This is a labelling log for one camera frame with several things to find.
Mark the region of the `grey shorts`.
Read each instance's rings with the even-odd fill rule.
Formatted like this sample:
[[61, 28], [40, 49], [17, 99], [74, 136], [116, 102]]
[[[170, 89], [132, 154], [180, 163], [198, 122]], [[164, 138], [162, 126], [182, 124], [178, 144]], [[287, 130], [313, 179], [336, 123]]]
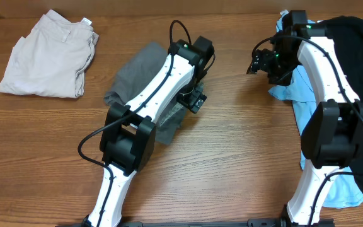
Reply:
[[[105, 93], [105, 104], [125, 105], [135, 98], [157, 75], [167, 56], [167, 51], [157, 42], [147, 44], [116, 73], [111, 88]], [[187, 109], [173, 97], [158, 118], [156, 142], [171, 144], [186, 113]]]

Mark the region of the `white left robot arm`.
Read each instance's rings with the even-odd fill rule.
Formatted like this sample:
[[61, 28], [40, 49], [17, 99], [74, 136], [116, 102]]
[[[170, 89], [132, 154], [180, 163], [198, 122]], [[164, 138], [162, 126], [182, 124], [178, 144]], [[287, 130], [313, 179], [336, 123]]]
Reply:
[[172, 100], [197, 113], [206, 100], [199, 84], [215, 59], [212, 41], [199, 37], [193, 44], [173, 42], [151, 82], [125, 105], [108, 110], [101, 133], [103, 181], [93, 211], [82, 226], [118, 226], [130, 183], [154, 150], [156, 123]]

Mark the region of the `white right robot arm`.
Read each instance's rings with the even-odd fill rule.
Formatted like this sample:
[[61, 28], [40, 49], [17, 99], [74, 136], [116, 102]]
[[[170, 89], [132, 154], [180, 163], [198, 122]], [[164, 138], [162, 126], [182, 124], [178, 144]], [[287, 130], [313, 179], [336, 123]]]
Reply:
[[349, 85], [327, 27], [309, 23], [304, 10], [282, 13], [282, 28], [267, 39], [272, 50], [251, 53], [249, 74], [267, 73], [271, 84], [282, 84], [302, 65], [316, 99], [316, 110], [301, 135], [306, 159], [297, 189], [277, 219], [251, 219], [248, 226], [334, 226], [320, 219], [322, 205], [339, 175], [354, 161], [363, 144], [363, 102]]

